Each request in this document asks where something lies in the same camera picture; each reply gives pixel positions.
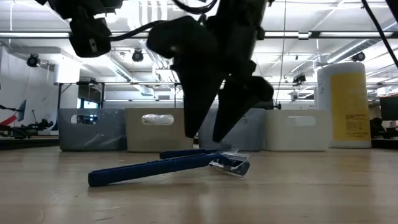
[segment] table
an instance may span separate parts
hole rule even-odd
[[[245,178],[211,167],[90,188],[91,170],[157,154],[0,151],[1,223],[396,223],[398,153],[253,153]]]

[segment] beige bin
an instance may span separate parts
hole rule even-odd
[[[129,152],[164,152],[192,149],[193,139],[185,137],[183,108],[126,108],[127,150]],[[171,125],[148,125],[148,114],[172,115]]]

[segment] gray bin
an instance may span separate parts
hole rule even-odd
[[[72,123],[73,115],[95,115],[96,124]],[[63,151],[118,151],[127,149],[122,109],[59,109],[60,149]]]
[[[216,121],[217,109],[210,109],[198,132],[199,147],[220,147],[213,142],[213,128]],[[264,109],[250,109],[235,127],[221,141],[230,144],[240,151],[260,151],[264,147],[265,139]]]

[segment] label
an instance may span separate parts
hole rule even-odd
[[[331,76],[334,141],[370,141],[368,92],[362,73]]]

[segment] storage bin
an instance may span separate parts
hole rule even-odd
[[[76,123],[76,120],[83,116],[85,118],[92,117],[92,124]],[[127,149],[124,110],[59,109],[58,125],[60,149],[63,151]]]
[[[266,150],[325,151],[331,141],[328,110],[266,111]]]
[[[213,129],[216,121],[217,109],[210,109],[199,129],[199,147],[220,147],[220,143],[213,141]],[[225,136],[221,144],[229,144],[240,151],[260,151],[264,145],[265,136],[264,109],[250,109]]]
[[[192,149],[193,139],[185,136],[183,108],[126,108],[127,150],[163,152]],[[172,124],[144,124],[148,114],[171,115]]]

